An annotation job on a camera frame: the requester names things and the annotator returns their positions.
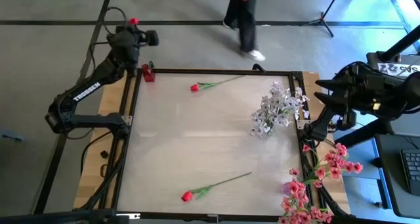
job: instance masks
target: person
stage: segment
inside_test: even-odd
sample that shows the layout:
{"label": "person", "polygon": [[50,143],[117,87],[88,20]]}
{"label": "person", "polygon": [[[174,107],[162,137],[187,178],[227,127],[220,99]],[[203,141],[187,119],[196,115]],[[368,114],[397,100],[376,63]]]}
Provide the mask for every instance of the person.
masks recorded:
{"label": "person", "polygon": [[256,61],[265,60],[257,50],[255,27],[255,4],[257,0],[230,0],[223,26],[237,30],[239,28],[241,53]]}

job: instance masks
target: tripod stand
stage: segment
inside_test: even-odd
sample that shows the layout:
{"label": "tripod stand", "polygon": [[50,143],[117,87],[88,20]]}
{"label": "tripod stand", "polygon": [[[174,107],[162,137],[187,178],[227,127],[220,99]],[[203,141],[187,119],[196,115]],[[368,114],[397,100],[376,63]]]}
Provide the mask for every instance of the tripod stand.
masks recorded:
{"label": "tripod stand", "polygon": [[325,21],[325,17],[328,14],[329,9],[331,8],[331,6],[334,4],[335,0],[332,0],[332,2],[329,4],[327,10],[325,12],[321,12],[321,18],[316,19],[316,20],[312,20],[310,22],[307,22],[306,24],[301,24],[300,26],[311,26],[311,25],[323,25],[327,28],[329,34],[331,35],[331,37],[334,37],[333,32],[329,29],[329,26],[327,24],[327,22]]}

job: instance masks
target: table leg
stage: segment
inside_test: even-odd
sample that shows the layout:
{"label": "table leg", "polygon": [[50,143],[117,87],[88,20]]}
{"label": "table leg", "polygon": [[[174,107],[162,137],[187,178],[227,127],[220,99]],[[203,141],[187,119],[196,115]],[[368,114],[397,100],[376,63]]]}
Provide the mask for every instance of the table leg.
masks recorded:
{"label": "table leg", "polygon": [[336,139],[336,143],[341,143],[345,145],[347,148],[351,148],[354,145],[357,145],[363,141],[371,139],[375,134],[382,133],[387,134],[388,129],[386,122],[380,119],[376,119],[375,121],[363,126],[360,129],[349,133],[340,139]]}

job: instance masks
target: black pants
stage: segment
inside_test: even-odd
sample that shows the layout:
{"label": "black pants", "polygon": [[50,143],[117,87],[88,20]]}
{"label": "black pants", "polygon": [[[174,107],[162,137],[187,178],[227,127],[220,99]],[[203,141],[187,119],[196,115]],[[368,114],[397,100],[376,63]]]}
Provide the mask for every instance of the black pants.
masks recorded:
{"label": "black pants", "polygon": [[246,53],[256,49],[255,4],[257,0],[230,0],[224,23],[239,28],[241,51]]}

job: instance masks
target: keyboard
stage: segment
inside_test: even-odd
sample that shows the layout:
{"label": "keyboard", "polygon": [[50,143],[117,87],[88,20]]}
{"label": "keyboard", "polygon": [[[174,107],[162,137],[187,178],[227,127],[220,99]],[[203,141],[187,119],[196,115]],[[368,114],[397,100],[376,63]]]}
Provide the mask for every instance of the keyboard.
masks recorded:
{"label": "keyboard", "polygon": [[409,192],[420,196],[420,149],[401,150],[401,157]]}

